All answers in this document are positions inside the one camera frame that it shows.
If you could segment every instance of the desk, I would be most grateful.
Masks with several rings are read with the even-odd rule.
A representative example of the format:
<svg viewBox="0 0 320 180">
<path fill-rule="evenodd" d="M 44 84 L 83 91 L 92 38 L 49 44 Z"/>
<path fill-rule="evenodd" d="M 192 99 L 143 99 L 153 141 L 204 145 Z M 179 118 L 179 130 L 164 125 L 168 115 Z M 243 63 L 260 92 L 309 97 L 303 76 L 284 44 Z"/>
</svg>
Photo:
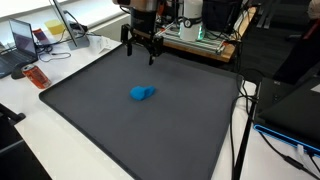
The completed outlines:
<svg viewBox="0 0 320 180">
<path fill-rule="evenodd" d="M 240 24 L 239 27 L 239 34 L 241 35 L 241 37 L 244 35 L 244 33 L 246 32 L 246 30 L 248 29 L 250 22 L 252 20 L 252 18 L 254 17 L 255 13 L 256 13 L 256 8 L 252 7 L 248 10 L 248 13 L 243 17 L 243 20 Z M 231 60 L 231 58 L 233 57 L 233 54 L 236 50 L 236 47 L 232 44 L 226 44 L 223 45 L 224 46 L 224 50 L 221 52 L 221 54 L 216 54 L 215 52 L 207 52 L 201 49 L 197 49 L 194 47 L 190 47 L 190 46 L 183 46 L 181 44 L 177 44 L 171 41 L 164 41 L 164 46 L 169 47 L 169 48 L 173 48 L 173 49 L 178 49 L 180 51 L 185 51 L 185 52 L 189 52 L 192 54 L 197 54 L 203 57 L 207 57 L 207 58 L 211 58 L 211 59 L 215 59 L 218 61 L 222 61 L 222 62 L 229 62 Z"/>
<path fill-rule="evenodd" d="M 301 162 L 299 154 L 295 148 L 274 138 L 268 136 L 266 136 L 266 138 L 281 153 L 289 155 L 295 160 Z M 314 157 L 314 160 L 317 164 L 320 164 L 320 158 Z M 304 161 L 308 167 L 315 169 L 307 155 L 304 155 Z M 245 159 L 242 166 L 241 180 L 256 179 L 314 180 L 310 175 L 285 162 L 267 145 L 260 134 L 251 128 Z"/>
<path fill-rule="evenodd" d="M 114 41 L 113 43 L 115 46 L 120 44 Z M 68 51 L 67 45 L 61 44 L 54 47 L 53 52 L 65 51 Z M 36 62 L 35 64 L 42 69 L 53 84 L 56 84 L 103 55 L 92 54 L 89 48 L 70 53 L 72 56 L 69 59 L 50 63 Z M 132 179 L 75 127 L 41 102 L 38 95 L 42 90 L 37 89 L 28 79 L 14 81 L 6 77 L 1 79 L 0 83 L 1 87 L 5 87 L 0 89 L 1 103 L 16 113 L 26 114 L 27 118 L 15 125 L 15 128 L 52 179 Z M 254 93 L 255 88 L 254 84 L 246 83 L 246 89 L 250 95 Z M 237 157 L 247 122 L 244 99 L 238 101 L 233 117 Z M 231 147 L 228 134 L 212 179 L 231 178 Z"/>
</svg>

